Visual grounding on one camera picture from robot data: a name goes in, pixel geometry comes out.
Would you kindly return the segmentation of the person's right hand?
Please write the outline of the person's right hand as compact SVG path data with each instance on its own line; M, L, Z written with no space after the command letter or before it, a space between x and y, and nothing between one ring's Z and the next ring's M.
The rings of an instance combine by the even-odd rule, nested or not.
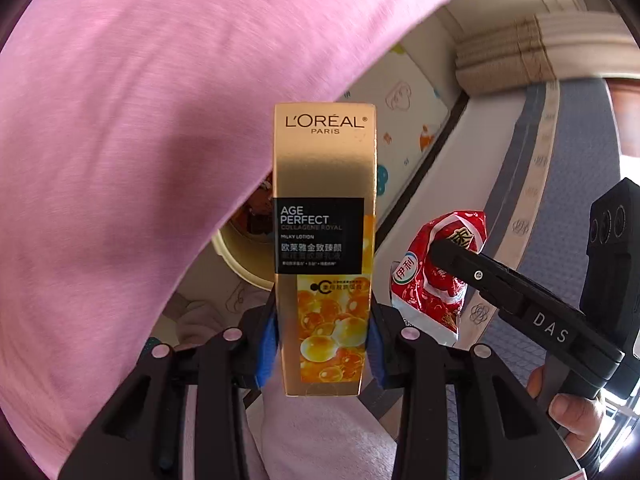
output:
M601 396L590 400L558 393L550 402L549 414L567 431L565 443L578 460L586 460L588 454L600 455L600 428L604 417Z

